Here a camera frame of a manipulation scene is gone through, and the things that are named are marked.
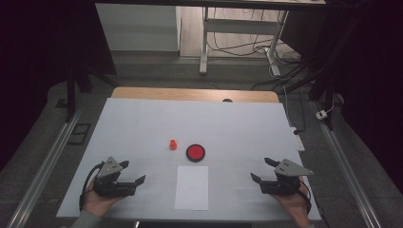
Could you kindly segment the white cabinet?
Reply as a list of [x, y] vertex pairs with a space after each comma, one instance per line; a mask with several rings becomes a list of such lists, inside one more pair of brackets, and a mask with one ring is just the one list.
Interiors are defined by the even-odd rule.
[[180, 49], [180, 7], [97, 3], [96, 9], [111, 50]]

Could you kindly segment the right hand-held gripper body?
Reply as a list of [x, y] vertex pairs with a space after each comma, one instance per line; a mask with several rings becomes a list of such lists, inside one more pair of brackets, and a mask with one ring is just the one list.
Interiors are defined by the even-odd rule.
[[276, 180], [262, 180], [259, 184], [263, 194], [291, 196], [296, 193], [300, 187], [299, 178], [301, 176], [311, 176], [313, 171], [287, 159], [274, 167]]

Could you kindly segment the round red ink pad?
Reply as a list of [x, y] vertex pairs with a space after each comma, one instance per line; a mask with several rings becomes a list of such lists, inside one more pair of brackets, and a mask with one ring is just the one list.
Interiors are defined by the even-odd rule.
[[205, 149], [200, 144], [191, 144], [186, 149], [186, 157], [191, 162], [200, 162], [204, 159]]

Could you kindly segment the white desk frame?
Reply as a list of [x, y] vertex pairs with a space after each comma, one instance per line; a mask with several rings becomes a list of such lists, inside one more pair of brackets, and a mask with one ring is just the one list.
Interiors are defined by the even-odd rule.
[[270, 47], [264, 49], [269, 67], [274, 76], [279, 76], [280, 71], [275, 59], [275, 51], [286, 21], [288, 11], [280, 10], [276, 21], [254, 21], [238, 19], [210, 18], [209, 8], [203, 8], [202, 14], [202, 42], [201, 42], [201, 61], [200, 75], [207, 72], [207, 37], [209, 33], [231, 33], [231, 34], [255, 34], [269, 35], [272, 37]]

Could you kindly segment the black metal stand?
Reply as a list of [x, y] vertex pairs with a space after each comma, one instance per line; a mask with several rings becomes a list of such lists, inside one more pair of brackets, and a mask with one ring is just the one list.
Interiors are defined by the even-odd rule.
[[93, 84], [89, 79], [90, 75], [95, 76], [96, 78], [113, 88], [119, 86], [117, 82], [108, 78], [104, 73], [102, 73], [95, 67], [87, 64], [74, 63], [71, 66], [69, 73], [67, 74], [67, 123], [72, 120], [73, 115], [76, 112], [75, 86], [78, 86], [81, 92], [90, 93], [93, 89]]

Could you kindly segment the white power strip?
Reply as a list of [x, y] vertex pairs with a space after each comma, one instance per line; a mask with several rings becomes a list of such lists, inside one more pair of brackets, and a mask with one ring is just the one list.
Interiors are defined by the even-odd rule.
[[301, 140], [301, 137], [299, 136], [299, 134], [297, 133], [297, 129], [295, 127], [291, 127], [291, 132], [292, 135], [294, 136], [294, 140], [295, 140], [295, 144], [297, 147], [297, 150], [299, 152], [303, 152], [305, 150], [305, 147], [303, 145], [303, 142]]

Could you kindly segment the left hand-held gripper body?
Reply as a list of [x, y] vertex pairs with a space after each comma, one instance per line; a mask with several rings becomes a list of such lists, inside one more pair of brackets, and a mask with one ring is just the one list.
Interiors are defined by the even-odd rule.
[[137, 188], [135, 182], [118, 182], [124, 169], [113, 157], [109, 157], [95, 176], [93, 190], [106, 198], [134, 196]]

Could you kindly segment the dark curtain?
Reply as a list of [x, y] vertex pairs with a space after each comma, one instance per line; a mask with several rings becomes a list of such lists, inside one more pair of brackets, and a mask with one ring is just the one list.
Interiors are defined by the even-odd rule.
[[403, 0], [326, 0], [333, 10], [291, 11], [282, 40], [319, 70], [350, 18], [352, 36], [330, 72], [341, 113], [403, 194]]
[[0, 0], [0, 170], [41, 114], [51, 87], [115, 66], [97, 0]]

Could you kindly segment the aluminium rail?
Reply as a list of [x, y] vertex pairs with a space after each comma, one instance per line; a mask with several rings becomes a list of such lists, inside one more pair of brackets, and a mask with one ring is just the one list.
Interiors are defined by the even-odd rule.
[[66, 144], [70, 137], [74, 126], [77, 124], [83, 109], [78, 108], [67, 123], [62, 125], [54, 143], [47, 152], [39, 170], [36, 172], [32, 182], [30, 183], [26, 193], [22, 197], [20, 203], [15, 209], [6, 228], [24, 228], [33, 208], [42, 194], [46, 183], [52, 173], [56, 163], [58, 162]]
[[331, 147], [340, 172], [346, 181], [355, 203], [368, 228], [382, 228], [381, 222], [374, 211], [368, 195], [360, 185], [358, 178], [350, 165], [344, 151], [334, 133], [323, 120], [318, 120], [320, 128]]

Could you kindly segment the person's left hand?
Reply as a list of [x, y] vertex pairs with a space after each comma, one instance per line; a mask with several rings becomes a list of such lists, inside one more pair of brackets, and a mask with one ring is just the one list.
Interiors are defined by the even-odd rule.
[[102, 218], [105, 216], [111, 207], [120, 200], [123, 200], [124, 197], [120, 198], [105, 198], [99, 196], [93, 190], [94, 180], [92, 180], [85, 190], [84, 195], [84, 206], [83, 209], [97, 218]]

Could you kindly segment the white paper sheet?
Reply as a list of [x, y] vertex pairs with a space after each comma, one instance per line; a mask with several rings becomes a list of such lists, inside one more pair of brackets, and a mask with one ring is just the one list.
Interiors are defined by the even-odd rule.
[[208, 210], [208, 167], [179, 166], [175, 208], [180, 210]]

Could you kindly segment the black floor frame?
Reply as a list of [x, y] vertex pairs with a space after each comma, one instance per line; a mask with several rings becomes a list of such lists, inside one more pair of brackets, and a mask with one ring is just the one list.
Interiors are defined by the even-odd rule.
[[70, 134], [68, 144], [83, 145], [91, 127], [90, 123], [77, 123]]

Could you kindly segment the person's right hand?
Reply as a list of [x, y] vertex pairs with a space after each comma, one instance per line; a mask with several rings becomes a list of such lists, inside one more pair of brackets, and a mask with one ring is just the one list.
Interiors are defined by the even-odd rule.
[[296, 226], [302, 223], [312, 223], [308, 219], [306, 201], [298, 193], [295, 193], [292, 196], [273, 195], [273, 198], [279, 203], [283, 211], [290, 217]]

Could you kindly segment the white table cover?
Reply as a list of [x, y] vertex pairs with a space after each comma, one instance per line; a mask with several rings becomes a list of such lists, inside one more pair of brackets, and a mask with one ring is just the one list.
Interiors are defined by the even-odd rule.
[[[176, 150], [170, 150], [171, 140], [176, 141]], [[204, 147], [202, 161], [191, 162], [186, 157], [191, 144]], [[286, 220], [278, 203], [261, 193], [250, 173], [272, 180], [274, 169], [264, 158], [300, 161], [282, 104], [110, 98], [58, 217], [78, 217], [86, 176], [108, 157], [129, 161], [121, 181], [146, 175], [135, 195], [115, 204], [109, 216], [155, 221]], [[208, 167], [208, 210], [175, 208], [179, 166]]]

